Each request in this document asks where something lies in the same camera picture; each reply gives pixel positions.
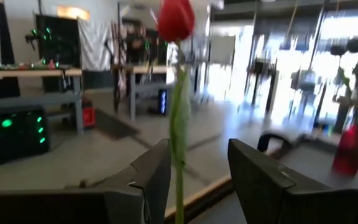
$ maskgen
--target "concrete floor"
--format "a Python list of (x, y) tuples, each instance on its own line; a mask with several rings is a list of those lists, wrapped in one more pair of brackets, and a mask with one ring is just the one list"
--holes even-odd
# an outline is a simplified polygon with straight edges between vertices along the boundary
[[(88, 93), (96, 108), (113, 114), (112, 93)], [(113, 141), (98, 131), (82, 136), (57, 132), (52, 136), (52, 152), (0, 166), (0, 190), (61, 189), (81, 180), (90, 182), (119, 172), (159, 140), (168, 138), (168, 118), (139, 114), (132, 122), (121, 107), (117, 115), (140, 133)], [(256, 146), (263, 130), (308, 128), (285, 118), (271, 121), (261, 113), (227, 102), (201, 105), (193, 113), (189, 126), (189, 150), (186, 155), (185, 196), (189, 197), (229, 174), (227, 140), (238, 138)], [(175, 175), (172, 173), (167, 208), (175, 204)]]

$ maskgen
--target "flower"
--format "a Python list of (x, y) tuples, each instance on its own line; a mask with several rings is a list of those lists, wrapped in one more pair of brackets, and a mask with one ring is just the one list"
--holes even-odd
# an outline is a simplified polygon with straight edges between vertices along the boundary
[(347, 42), (347, 50), (350, 53), (358, 53), (358, 37), (354, 37)]
[(346, 53), (346, 48), (341, 45), (333, 45), (331, 47), (330, 53), (334, 56), (340, 56), (342, 57)]
[(158, 18), (158, 34), (168, 42), (185, 40), (195, 26), (195, 14), (189, 0), (164, 1)]

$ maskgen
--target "red vase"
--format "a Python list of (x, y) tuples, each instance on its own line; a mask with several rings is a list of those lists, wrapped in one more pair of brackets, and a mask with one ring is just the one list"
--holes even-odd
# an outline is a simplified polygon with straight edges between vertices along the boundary
[(335, 153), (333, 162), (333, 171), (355, 176), (358, 170), (358, 127), (351, 126), (347, 131), (344, 131), (339, 142), (338, 149)]

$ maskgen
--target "green led light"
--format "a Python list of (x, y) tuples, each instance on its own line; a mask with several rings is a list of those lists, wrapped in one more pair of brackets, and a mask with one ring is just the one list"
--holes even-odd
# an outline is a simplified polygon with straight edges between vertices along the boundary
[(4, 128), (8, 128), (9, 126), (12, 125), (12, 120), (6, 119), (6, 120), (4, 120), (4, 121), (2, 122), (1, 125), (2, 125)]

